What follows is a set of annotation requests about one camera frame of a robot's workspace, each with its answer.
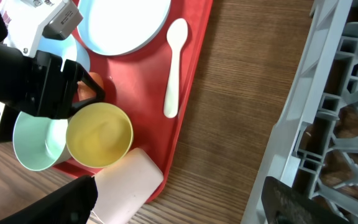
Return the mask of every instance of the wood grain surface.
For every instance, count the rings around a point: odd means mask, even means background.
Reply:
[[[240,222],[300,60],[312,3],[214,1],[167,186],[130,223]],[[0,144],[0,219],[69,181],[54,170],[25,170],[12,145]]]

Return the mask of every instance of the spoon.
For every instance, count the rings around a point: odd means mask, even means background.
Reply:
[[[186,42],[187,35],[187,22],[182,18],[173,21],[168,29],[167,41],[172,49],[172,61],[164,102],[164,115],[167,118],[174,118],[178,114],[180,51]]]

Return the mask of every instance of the pale pink object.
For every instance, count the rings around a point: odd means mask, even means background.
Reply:
[[[105,224],[127,223],[162,183],[163,174],[137,148],[95,176],[98,199],[94,214]]]

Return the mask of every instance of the white plate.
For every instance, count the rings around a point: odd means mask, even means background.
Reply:
[[[84,44],[101,55],[139,50],[160,31],[171,0],[80,0],[83,21],[78,33]]]

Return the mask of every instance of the dish rack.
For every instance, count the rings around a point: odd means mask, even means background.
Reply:
[[[265,223],[260,199],[266,176],[292,187],[299,170],[310,178],[306,196],[320,196],[336,215],[358,223],[358,199],[339,189],[356,186],[358,164],[349,153],[358,153],[358,136],[337,138],[334,128],[341,109],[352,108],[358,116],[358,20],[349,21],[358,0],[316,0],[313,21],[295,79],[278,122],[274,125],[241,223]],[[334,62],[344,67],[335,93],[324,92]],[[325,123],[315,151],[305,150],[301,140],[316,121]],[[352,172],[350,179],[328,187],[319,178],[326,156],[337,153]]]

